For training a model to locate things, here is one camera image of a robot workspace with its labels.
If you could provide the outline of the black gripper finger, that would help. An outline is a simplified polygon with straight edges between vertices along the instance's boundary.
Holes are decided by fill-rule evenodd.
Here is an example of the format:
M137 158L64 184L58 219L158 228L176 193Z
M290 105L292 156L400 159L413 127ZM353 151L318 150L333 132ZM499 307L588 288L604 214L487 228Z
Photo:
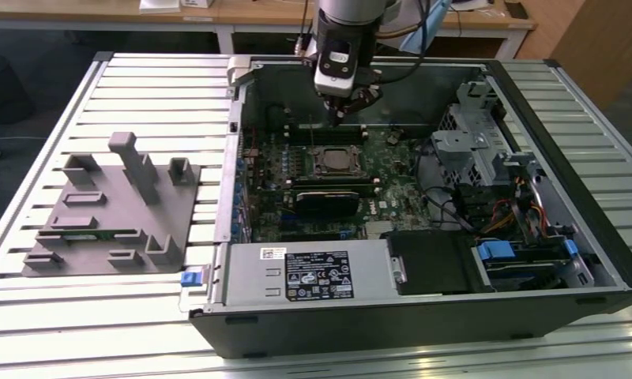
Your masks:
M361 110L375 105L383 96L383 90L376 84L357 88L350 97L344 101L341 107L341 118L346 118L349 115L359 113Z
M344 108L346 106L348 98L340 96L325 95L324 105L328 111L328 123L332 127L337 127L345 116Z

